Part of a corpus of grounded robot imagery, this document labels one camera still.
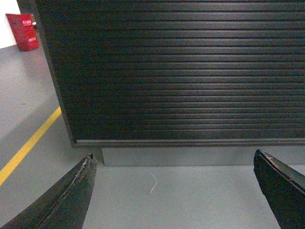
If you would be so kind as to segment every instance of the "white wall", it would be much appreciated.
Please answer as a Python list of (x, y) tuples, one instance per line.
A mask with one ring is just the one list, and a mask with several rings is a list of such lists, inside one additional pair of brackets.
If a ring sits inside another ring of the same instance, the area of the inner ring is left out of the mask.
[(16, 44), (6, 13), (20, 13), (16, 0), (0, 0), (0, 49)]

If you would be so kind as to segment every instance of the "black roller shutter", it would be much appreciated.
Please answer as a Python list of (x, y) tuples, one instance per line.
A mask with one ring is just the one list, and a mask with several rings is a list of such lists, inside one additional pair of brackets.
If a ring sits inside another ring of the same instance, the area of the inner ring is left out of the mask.
[(75, 143), (274, 144), (305, 137), (303, 1), (36, 6)]

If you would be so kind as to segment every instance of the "epoxy floor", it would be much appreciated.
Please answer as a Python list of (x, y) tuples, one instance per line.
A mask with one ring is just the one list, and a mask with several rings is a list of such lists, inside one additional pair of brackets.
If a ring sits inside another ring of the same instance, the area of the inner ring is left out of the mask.
[[(1, 169), (59, 105), (42, 48), (0, 50), (0, 80)], [(101, 149), (71, 147), (62, 116), (0, 187), (0, 226), (88, 153), (99, 165), (84, 229), (279, 229), (252, 165), (105, 167)]]

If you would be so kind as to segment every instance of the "red cabinet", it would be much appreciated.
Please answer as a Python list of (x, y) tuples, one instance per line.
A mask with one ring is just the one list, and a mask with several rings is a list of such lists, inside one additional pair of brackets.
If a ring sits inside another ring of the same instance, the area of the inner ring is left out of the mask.
[(30, 14), (6, 14), (20, 51), (39, 47)]

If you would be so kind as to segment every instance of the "white string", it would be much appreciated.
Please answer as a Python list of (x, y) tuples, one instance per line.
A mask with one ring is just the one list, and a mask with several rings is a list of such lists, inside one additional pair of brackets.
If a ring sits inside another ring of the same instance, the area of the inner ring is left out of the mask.
[(154, 180), (156, 181), (156, 183), (154, 184), (153, 188), (151, 189), (151, 193), (153, 192), (153, 189), (156, 187), (157, 185), (157, 178), (154, 176), (154, 174), (150, 173), (149, 175), (152, 175), (154, 177)]

